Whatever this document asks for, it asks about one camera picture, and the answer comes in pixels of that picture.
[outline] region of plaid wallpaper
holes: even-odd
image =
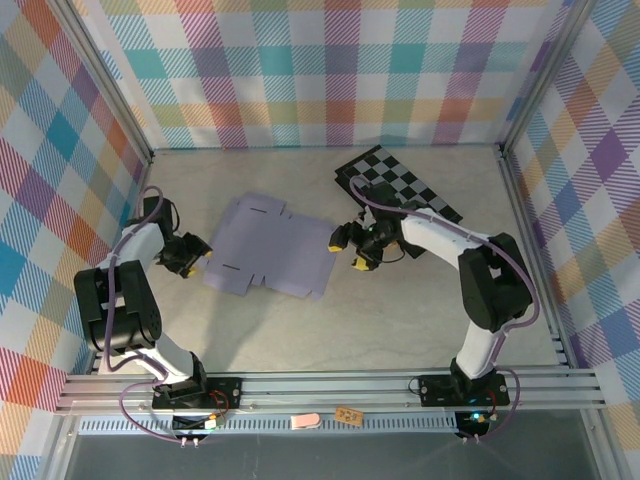
[[[76,0],[158,148],[494,143],[562,3]]]
[[[142,162],[45,0],[0,0],[0,479],[35,475],[87,354],[73,276],[110,249]]]
[[[497,143],[504,142],[507,138],[509,130],[511,130],[511,126],[513,125],[513,121],[516,116],[520,113],[520,108],[522,107],[522,103],[526,98],[527,94],[533,87],[538,74],[542,67],[546,64],[548,56],[551,54],[551,49],[554,42],[557,40],[558,35],[562,31],[562,27],[569,15],[571,7],[575,4],[576,0],[563,0],[562,6],[558,13],[556,14],[556,18],[553,20],[551,27],[547,31],[547,35],[544,38],[544,42],[538,50],[538,53],[535,57],[535,60],[531,63],[529,67],[529,71],[525,77],[524,82],[522,82],[520,86],[520,90],[518,91],[518,96],[513,102],[511,109],[509,110],[509,114],[507,115],[507,121],[502,126],[502,130],[498,135]]]
[[[640,478],[640,2],[597,4],[516,155],[562,320]]]

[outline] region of table surface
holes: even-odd
[[[246,192],[340,224],[359,208],[335,184],[334,169],[366,149],[168,152],[156,158],[149,184],[175,202],[182,232],[207,240],[230,200]],[[464,217],[462,225],[519,238],[490,147],[388,150]],[[202,283],[201,272],[182,280],[153,266],[148,277],[164,331],[208,371],[448,366],[469,325],[458,272],[427,253],[364,273],[351,267],[354,255],[352,248],[338,255],[318,301],[265,287],[250,287],[244,297],[220,293]],[[545,319],[514,331],[499,363],[557,363]]]

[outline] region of black and white checkerboard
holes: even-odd
[[[396,197],[404,204],[410,201],[427,205],[435,212],[449,221],[458,223],[462,216],[411,173],[407,167],[398,162],[389,152],[380,145],[363,153],[355,160],[343,165],[336,170],[336,182],[351,197],[364,206],[349,188],[349,180],[352,177],[363,176],[372,185],[387,182],[396,191]]]

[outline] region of black mounting plate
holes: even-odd
[[[499,373],[491,376],[483,391],[464,400],[456,394],[450,375],[420,375],[417,379],[417,393],[420,394],[420,404],[423,407],[492,407],[493,399],[489,391],[496,397],[496,406],[504,407],[511,402],[504,375]]]
[[[224,393],[229,399],[229,410],[235,410],[240,408],[240,399],[242,398],[242,378],[239,377],[207,377],[207,392],[218,390]],[[218,395],[218,402],[216,398],[210,395],[203,395],[202,399],[198,402],[198,406],[195,407],[198,410],[211,410],[215,412],[219,409],[224,409],[226,403],[224,399]],[[171,400],[166,395],[159,397],[153,397],[151,408],[158,410],[193,410],[193,405],[187,405],[180,400]]]

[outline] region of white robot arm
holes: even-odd
[[[430,208],[418,211],[429,215],[437,215]],[[407,243],[428,250],[456,270],[460,268],[459,258],[465,250],[482,248],[482,244],[471,240],[469,237],[465,238],[456,235],[442,225],[429,222],[420,217],[406,217],[401,221],[401,227],[402,235]],[[488,235],[475,233],[464,227],[458,226],[458,228],[466,230],[475,237],[489,239]],[[493,370],[492,355],[503,336],[502,332],[503,328],[492,332],[490,329],[479,327],[473,321],[469,323],[464,344],[455,359],[458,368],[469,379],[480,378]]]
[[[162,332],[160,311],[147,282],[145,272],[157,262],[183,278],[189,277],[193,264],[201,256],[209,256],[211,248],[190,233],[176,235],[170,200],[162,199],[158,214],[136,230],[142,218],[156,208],[159,197],[144,199],[144,215],[132,220],[122,231],[131,235],[116,256],[115,319],[111,350],[120,359],[133,361],[150,371],[172,398],[181,392],[193,394],[205,389],[206,374],[195,354],[180,348]],[[105,350],[106,319],[109,304],[108,269],[112,252],[90,270],[78,272],[74,286],[78,297],[85,339],[95,351]]]
[[[505,331],[533,301],[522,278],[525,276],[528,281],[515,240],[506,233],[489,237],[472,232],[430,208],[408,205],[399,211],[399,202],[386,184],[370,186],[366,191],[367,195],[362,194],[360,199],[371,207],[365,208],[359,221],[335,230],[329,250],[338,252],[351,243],[357,253],[353,266],[371,271],[383,263],[383,249],[397,242],[414,258],[427,250],[460,272],[462,302],[471,322],[462,349],[451,362],[450,383],[461,403],[463,399],[474,400],[479,391],[489,389],[487,385],[496,385],[494,362]],[[375,208],[376,204],[393,207],[383,210]],[[496,255],[495,249],[511,261]],[[514,262],[519,272],[512,267]]]

